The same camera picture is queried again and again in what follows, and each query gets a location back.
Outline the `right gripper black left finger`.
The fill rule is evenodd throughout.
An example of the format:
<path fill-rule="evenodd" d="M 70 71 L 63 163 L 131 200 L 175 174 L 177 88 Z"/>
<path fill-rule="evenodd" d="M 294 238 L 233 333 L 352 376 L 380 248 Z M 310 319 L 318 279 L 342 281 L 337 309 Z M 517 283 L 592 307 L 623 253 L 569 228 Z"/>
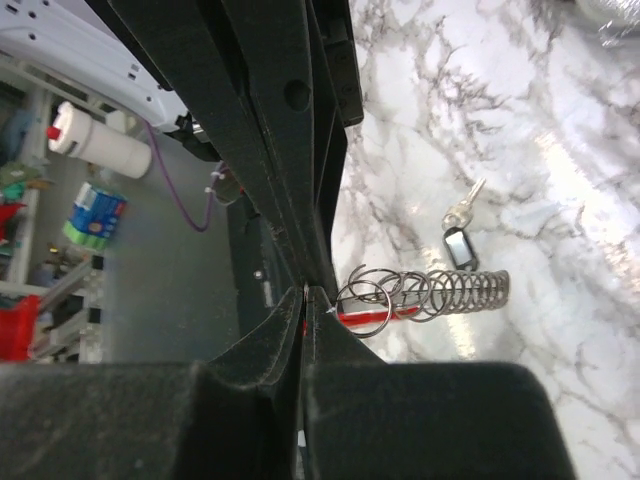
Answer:
<path fill-rule="evenodd" d="M 5 479 L 291 479 L 303 294 L 214 361 L 5 364 Z"/>

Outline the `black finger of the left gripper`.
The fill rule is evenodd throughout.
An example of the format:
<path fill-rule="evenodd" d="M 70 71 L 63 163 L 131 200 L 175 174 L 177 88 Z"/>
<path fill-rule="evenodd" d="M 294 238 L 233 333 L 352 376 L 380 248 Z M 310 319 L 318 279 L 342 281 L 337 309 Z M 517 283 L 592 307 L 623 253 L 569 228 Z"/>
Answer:
<path fill-rule="evenodd" d="M 258 127 L 275 212 L 261 211 L 294 281 L 333 295 L 331 232 L 347 128 L 363 119 L 346 1 L 224 1 L 244 62 L 242 105 Z"/>
<path fill-rule="evenodd" d="M 200 123 L 261 213 L 275 212 L 245 68 L 224 1 L 93 1 L 92 9 Z"/>

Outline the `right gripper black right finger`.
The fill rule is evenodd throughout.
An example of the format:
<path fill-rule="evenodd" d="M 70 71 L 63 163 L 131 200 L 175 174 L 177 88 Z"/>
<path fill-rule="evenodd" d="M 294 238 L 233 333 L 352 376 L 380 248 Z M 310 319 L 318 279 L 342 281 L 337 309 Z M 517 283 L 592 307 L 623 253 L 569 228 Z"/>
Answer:
<path fill-rule="evenodd" d="M 306 295 L 310 479 L 571 479 L 544 387 L 504 362 L 388 364 Z"/>

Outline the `metal keyring coil red holder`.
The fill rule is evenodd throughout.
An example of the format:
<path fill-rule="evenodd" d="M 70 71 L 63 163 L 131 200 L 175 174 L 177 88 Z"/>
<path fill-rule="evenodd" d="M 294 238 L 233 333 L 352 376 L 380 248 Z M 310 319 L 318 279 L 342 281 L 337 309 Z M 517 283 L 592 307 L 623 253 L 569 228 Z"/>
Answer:
<path fill-rule="evenodd" d="M 392 270 L 362 264 L 349 275 L 329 311 L 367 339 L 399 321 L 423 324 L 439 317 L 494 311 L 510 295 L 505 270 Z"/>

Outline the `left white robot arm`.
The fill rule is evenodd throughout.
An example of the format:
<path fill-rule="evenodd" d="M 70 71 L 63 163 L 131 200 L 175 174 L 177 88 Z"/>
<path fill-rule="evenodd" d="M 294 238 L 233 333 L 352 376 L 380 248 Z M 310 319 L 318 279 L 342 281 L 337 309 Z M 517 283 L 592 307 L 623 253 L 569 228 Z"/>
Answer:
<path fill-rule="evenodd" d="M 337 290 L 331 231 L 363 118 L 345 1 L 5 1 L 1 49 L 224 163 L 297 285 Z"/>

